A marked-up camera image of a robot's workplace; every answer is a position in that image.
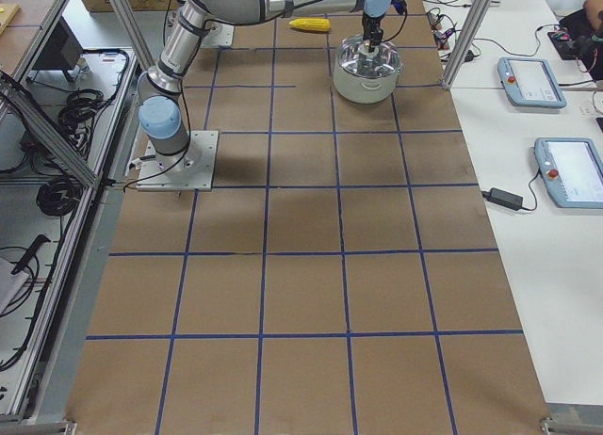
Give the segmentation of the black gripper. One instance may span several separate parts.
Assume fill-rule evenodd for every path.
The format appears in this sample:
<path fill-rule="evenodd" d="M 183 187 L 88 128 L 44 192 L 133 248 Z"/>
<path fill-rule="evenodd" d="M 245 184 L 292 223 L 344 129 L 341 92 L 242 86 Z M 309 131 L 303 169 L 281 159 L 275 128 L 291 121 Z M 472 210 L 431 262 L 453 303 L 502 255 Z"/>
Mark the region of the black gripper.
<path fill-rule="evenodd" d="M 363 40 L 370 40 L 370 53 L 376 53 L 379 50 L 380 40 L 382 39 L 381 21 L 381 15 L 371 16 L 365 12 L 363 13 Z"/>

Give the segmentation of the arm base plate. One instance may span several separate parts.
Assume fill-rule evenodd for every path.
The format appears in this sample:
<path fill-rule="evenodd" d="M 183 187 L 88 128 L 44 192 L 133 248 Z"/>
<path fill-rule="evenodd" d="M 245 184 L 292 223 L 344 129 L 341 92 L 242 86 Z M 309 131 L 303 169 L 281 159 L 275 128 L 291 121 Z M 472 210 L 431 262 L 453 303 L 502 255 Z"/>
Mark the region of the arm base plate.
<path fill-rule="evenodd" d="M 203 49 L 230 48 L 234 39 L 235 28 L 227 24 L 212 24 L 202 40 Z"/>
<path fill-rule="evenodd" d="M 135 189 L 138 191 L 210 191 L 212 189 L 216 153 L 219 144 L 218 131 L 191 132 L 191 141 L 185 157 L 181 154 L 167 157 L 155 152 L 147 141 L 147 155 L 151 160 L 143 161 Z"/>

